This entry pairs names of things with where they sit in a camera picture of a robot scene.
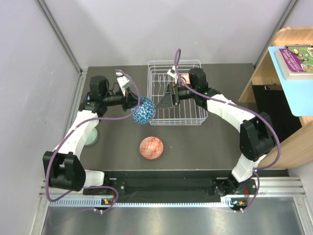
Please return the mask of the red floral bowl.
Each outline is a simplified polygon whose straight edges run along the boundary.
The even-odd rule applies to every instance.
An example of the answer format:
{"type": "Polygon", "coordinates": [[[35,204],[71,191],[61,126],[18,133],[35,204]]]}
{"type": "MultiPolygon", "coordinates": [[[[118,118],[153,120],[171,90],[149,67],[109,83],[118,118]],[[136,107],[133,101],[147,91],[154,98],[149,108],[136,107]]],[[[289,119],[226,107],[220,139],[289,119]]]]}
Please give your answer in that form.
{"type": "Polygon", "coordinates": [[[190,82],[190,77],[189,77],[189,74],[188,73],[182,73],[181,74],[181,77],[182,77],[182,80],[185,84],[187,85],[190,85],[191,82],[190,82]]]}

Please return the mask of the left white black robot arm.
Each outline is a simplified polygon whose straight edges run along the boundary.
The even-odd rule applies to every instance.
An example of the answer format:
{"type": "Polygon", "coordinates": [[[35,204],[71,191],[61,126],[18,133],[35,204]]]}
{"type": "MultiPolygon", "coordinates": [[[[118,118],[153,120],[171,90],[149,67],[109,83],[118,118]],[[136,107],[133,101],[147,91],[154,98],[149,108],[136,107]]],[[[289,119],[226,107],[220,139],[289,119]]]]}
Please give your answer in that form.
{"type": "Polygon", "coordinates": [[[137,113],[143,100],[139,91],[133,93],[130,86],[135,83],[132,78],[121,70],[116,71],[119,90],[109,89],[109,82],[104,76],[94,76],[89,82],[89,91],[80,104],[76,119],[63,140],[53,151],[43,155],[45,170],[45,189],[58,188],[67,192],[80,191],[94,187],[100,194],[110,191],[111,183],[105,179],[101,170],[86,170],[80,162],[80,155],[89,136],[102,120],[107,108],[119,105],[124,111],[131,113],[119,117],[127,119],[137,113]]]}

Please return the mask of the white wire dish rack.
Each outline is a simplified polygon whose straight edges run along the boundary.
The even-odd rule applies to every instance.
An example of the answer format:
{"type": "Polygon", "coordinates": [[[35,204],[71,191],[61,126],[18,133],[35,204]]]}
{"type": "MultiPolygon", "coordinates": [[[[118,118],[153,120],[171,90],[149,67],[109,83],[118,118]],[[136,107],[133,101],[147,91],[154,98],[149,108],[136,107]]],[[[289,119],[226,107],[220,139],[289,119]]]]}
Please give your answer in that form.
{"type": "MultiPolygon", "coordinates": [[[[167,86],[175,79],[167,74],[174,65],[173,60],[154,60],[148,63],[147,97],[155,105],[165,95],[167,86]]],[[[193,99],[182,100],[178,106],[172,108],[157,109],[155,116],[150,121],[157,125],[201,125],[208,117],[208,112],[196,105],[193,99]]]]}

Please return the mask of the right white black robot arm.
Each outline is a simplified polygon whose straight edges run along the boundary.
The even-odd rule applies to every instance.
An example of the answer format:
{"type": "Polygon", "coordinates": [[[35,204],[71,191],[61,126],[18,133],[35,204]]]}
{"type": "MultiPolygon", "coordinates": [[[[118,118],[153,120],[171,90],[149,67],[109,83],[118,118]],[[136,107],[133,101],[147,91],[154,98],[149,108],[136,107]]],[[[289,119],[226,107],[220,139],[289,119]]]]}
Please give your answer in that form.
{"type": "Polygon", "coordinates": [[[241,107],[210,88],[201,68],[190,69],[187,78],[183,78],[175,67],[170,68],[167,75],[173,80],[169,82],[157,109],[172,108],[182,100],[193,99],[196,105],[219,116],[239,132],[241,155],[231,171],[228,188],[232,193],[241,193],[260,161],[279,146],[269,115],[241,107]]]}

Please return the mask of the blue triangle pattern bowl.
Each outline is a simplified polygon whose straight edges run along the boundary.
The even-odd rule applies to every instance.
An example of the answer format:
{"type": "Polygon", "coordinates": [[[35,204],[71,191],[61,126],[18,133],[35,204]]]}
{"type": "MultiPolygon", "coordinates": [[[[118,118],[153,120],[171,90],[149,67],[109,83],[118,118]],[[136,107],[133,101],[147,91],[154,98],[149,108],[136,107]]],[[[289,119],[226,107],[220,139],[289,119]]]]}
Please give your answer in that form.
{"type": "Polygon", "coordinates": [[[141,125],[148,124],[155,116],[155,104],[146,96],[141,97],[140,106],[132,115],[133,120],[141,125]]]}

